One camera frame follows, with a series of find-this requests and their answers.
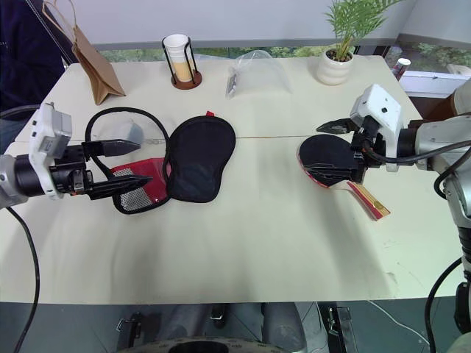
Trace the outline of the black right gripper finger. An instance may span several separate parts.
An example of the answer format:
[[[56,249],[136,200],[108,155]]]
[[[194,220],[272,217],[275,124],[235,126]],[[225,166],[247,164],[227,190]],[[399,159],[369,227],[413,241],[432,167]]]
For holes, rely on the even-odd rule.
[[[318,126],[316,131],[333,135],[343,135],[356,131],[356,124],[350,118],[341,118],[328,121]]]
[[[364,162],[354,162],[348,166],[335,166],[331,163],[302,163],[303,170],[322,185],[335,185],[343,181],[362,182]]]

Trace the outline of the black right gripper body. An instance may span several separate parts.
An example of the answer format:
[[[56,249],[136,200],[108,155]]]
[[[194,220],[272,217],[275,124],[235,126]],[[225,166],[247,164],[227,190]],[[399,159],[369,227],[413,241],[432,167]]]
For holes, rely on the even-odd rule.
[[[386,142],[379,133],[380,124],[367,115],[360,127],[354,132],[351,141],[353,158],[357,171],[353,172],[352,181],[362,184],[368,168],[380,168],[385,165]]]

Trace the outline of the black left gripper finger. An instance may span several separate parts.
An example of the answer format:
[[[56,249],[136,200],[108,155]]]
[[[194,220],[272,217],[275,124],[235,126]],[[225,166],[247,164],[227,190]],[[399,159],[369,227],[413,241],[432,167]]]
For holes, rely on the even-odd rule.
[[[121,194],[142,188],[151,181],[151,176],[117,176],[103,182],[92,182],[88,188],[88,196],[91,200],[119,196]]]
[[[95,140],[82,143],[82,148],[87,156],[90,157],[115,157],[129,154],[141,148],[141,145],[129,140]]]

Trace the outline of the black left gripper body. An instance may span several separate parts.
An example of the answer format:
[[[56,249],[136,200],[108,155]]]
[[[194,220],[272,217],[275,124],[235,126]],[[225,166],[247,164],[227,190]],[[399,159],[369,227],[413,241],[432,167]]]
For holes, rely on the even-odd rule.
[[[55,158],[49,168],[56,190],[72,196],[89,194],[93,190],[93,174],[86,166],[90,158],[86,142],[67,146],[62,157]]]

